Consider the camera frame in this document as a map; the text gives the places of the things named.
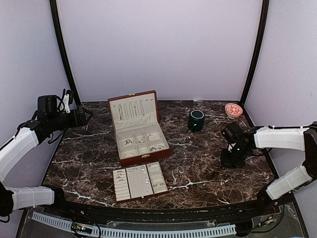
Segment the red jewelry tray insert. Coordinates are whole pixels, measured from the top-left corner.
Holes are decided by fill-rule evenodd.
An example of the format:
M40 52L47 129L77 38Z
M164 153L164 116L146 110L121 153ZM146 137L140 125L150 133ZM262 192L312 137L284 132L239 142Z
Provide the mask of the red jewelry tray insert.
M118 203L168 193L159 162L116 169L112 175Z

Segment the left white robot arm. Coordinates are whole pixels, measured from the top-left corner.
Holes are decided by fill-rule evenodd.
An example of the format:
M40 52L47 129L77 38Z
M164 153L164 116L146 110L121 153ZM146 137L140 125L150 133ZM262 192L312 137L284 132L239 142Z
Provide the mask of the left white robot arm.
M83 107L67 112L62 110L37 110L33 117L18 126L16 134L0 148L0 180L27 155L55 131L85 126L93 113ZM66 216L70 206L65 201L64 191L56 186L8 187L0 186L0 215L9 217L19 209L50 205L59 216Z

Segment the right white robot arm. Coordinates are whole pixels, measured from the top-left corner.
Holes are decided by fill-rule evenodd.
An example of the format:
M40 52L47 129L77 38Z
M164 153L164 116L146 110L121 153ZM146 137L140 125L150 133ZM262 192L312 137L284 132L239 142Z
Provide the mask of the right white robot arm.
M221 152L220 162L229 168L242 168L254 149L277 149L302 161L289 165L289 171L265 185L253 203L253 211L263 215L280 197L306 186L317 179L317 123L304 126L254 126L243 130L236 122L228 124L221 134L228 145Z

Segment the red wooden jewelry box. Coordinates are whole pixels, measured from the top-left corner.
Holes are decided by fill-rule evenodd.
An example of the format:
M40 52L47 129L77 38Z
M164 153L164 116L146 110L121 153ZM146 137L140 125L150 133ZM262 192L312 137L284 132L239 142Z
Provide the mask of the red wooden jewelry box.
M159 124L157 93L155 90L108 99L109 110L123 167L155 162L170 156L171 151ZM160 132L162 138L149 142L147 135ZM122 142L131 138L133 145L123 147ZM150 152L152 145L162 144L165 149ZM127 153L134 157L123 158Z

